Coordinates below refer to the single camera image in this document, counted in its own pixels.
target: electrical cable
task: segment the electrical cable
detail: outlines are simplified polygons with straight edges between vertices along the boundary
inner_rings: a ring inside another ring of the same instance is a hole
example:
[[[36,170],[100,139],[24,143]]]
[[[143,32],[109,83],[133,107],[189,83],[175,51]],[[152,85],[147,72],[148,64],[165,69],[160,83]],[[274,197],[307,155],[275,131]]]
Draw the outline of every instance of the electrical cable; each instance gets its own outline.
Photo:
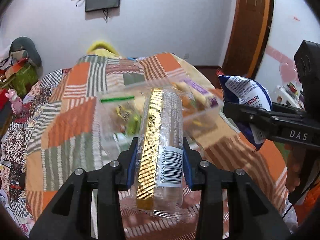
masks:
[[[320,171],[318,172],[318,175],[315,177],[315,179],[313,180],[313,182],[301,193],[301,197],[311,188],[313,188],[314,183],[317,181],[318,177],[320,176]],[[289,210],[293,207],[293,205],[295,205],[295,203],[291,204],[291,206],[288,208],[288,210],[284,213],[284,215],[282,216],[282,219],[284,219],[284,217],[286,216],[286,214],[289,212]]]
[[[76,7],[79,8],[81,5],[83,5],[84,1],[85,1],[85,0],[78,0],[78,1],[76,2]]]
[[[103,9],[103,14],[105,15],[105,21],[108,23],[108,17],[109,17],[109,9]]]

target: white wall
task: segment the white wall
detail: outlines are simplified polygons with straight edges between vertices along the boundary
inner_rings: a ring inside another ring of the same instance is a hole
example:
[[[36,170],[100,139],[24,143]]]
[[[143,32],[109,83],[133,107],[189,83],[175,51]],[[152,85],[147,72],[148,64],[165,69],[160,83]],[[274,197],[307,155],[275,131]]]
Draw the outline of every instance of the white wall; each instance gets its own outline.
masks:
[[[308,4],[304,0],[275,0],[268,46],[293,60],[303,40],[320,43],[320,23]],[[269,92],[283,83],[279,66],[271,56],[263,56],[255,80]]]
[[[44,73],[72,67],[95,40],[111,42],[124,56],[169,51],[189,54],[193,65],[218,65],[235,0],[121,0],[103,19],[78,0],[14,0],[3,16],[0,38],[31,38]]]

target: blue snack bag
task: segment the blue snack bag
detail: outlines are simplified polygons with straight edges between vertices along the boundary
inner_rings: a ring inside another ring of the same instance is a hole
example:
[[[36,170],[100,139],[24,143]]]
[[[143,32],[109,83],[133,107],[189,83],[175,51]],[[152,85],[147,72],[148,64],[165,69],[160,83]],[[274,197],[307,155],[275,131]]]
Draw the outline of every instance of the blue snack bag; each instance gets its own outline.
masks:
[[[223,101],[264,108],[271,111],[272,103],[268,91],[258,82],[240,76],[218,76]],[[266,140],[263,131],[251,123],[236,122],[239,130],[259,150]]]

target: metal screw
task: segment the metal screw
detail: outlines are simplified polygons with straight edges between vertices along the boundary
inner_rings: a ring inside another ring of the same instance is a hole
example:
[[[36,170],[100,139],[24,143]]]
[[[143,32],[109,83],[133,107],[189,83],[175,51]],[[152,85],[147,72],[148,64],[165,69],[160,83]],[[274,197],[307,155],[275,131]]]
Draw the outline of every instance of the metal screw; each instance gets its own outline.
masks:
[[[236,169],[236,174],[238,174],[239,176],[242,176],[245,174],[245,171],[243,169]]]
[[[208,167],[209,164],[210,164],[210,163],[207,162],[207,161],[200,161],[200,166],[201,166],[201,167],[204,167],[204,168],[205,168],[205,167]]]
[[[110,166],[111,167],[117,167],[119,165],[119,162],[118,161],[111,161],[110,162]]]
[[[75,169],[76,175],[81,175],[82,173],[83,173],[83,169],[81,169],[81,168]]]

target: pink wall decal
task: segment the pink wall decal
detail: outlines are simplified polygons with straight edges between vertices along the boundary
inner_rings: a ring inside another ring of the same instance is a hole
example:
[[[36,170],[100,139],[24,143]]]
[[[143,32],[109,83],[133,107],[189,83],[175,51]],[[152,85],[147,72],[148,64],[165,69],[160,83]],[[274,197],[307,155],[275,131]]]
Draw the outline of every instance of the pink wall decal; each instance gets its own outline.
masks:
[[[293,59],[290,59],[285,54],[282,54],[280,51],[269,45],[267,45],[265,53],[280,63],[279,72],[283,83],[295,81],[297,83],[297,86],[301,86],[298,78],[296,64]]]

